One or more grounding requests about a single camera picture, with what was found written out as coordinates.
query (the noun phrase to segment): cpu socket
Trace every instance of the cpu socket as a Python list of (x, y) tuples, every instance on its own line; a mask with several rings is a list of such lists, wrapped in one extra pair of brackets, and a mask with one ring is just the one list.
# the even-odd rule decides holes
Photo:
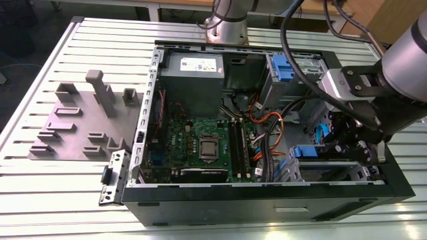
[(219, 138), (203, 136), (199, 138), (199, 158), (207, 163), (213, 163), (220, 158)]

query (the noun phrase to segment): metal table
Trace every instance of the metal table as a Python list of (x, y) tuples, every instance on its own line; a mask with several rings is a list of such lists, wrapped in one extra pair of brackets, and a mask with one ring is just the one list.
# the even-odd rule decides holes
[[(335, 51), (343, 65), (371, 64), (368, 45), (324, 33), (289, 32), (292, 48)], [(192, 24), (85, 18), (72, 22), (0, 135), (0, 237), (108, 239), (427, 239), (427, 127), (397, 133), (389, 148), (416, 196), (339, 222), (292, 222), (144, 227), (124, 206), (98, 207), (105, 162), (30, 161), (28, 149), (45, 123), (60, 82), (85, 83), (88, 69), (104, 71), (112, 90), (145, 89), (156, 39), (204, 42)], [(279, 32), (251, 28), (249, 44), (280, 46)]]

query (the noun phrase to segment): expansion slot bracket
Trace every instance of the expansion slot bracket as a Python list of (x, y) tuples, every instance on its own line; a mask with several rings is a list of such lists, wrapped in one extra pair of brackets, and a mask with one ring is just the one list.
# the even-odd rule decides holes
[(101, 192), (98, 206), (122, 206), (121, 194), (126, 183), (130, 154), (125, 150), (110, 154), (109, 163), (101, 173)]

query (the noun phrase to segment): ram slot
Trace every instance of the ram slot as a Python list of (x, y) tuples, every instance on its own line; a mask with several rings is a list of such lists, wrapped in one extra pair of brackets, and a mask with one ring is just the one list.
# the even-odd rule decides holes
[(241, 176), (247, 175), (247, 165), (245, 165), (245, 140), (243, 135), (241, 123), (235, 123), (236, 131), (236, 145), (237, 145), (237, 155), (239, 155), (239, 168)]
[(241, 123), (241, 135), (243, 135), (243, 149), (244, 149), (244, 155), (243, 155), (243, 158), (244, 158), (244, 169), (245, 169), (245, 172), (248, 173), (248, 167), (249, 167), (249, 148), (248, 148), (248, 144), (249, 144), (249, 138), (248, 138), (248, 132), (247, 132), (247, 126), (245, 126), (245, 123), (243, 121), (240, 121)]
[(237, 176), (240, 173), (239, 163), (239, 149), (237, 149), (237, 136), (236, 136), (236, 123), (228, 122), (228, 142), (229, 142), (229, 153), (231, 153), (231, 173), (232, 176)]

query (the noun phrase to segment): power supply label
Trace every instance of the power supply label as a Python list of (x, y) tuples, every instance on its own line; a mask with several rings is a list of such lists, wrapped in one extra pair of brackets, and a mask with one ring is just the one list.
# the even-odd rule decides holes
[(196, 72), (216, 72), (216, 59), (184, 57), (180, 59), (180, 70)]

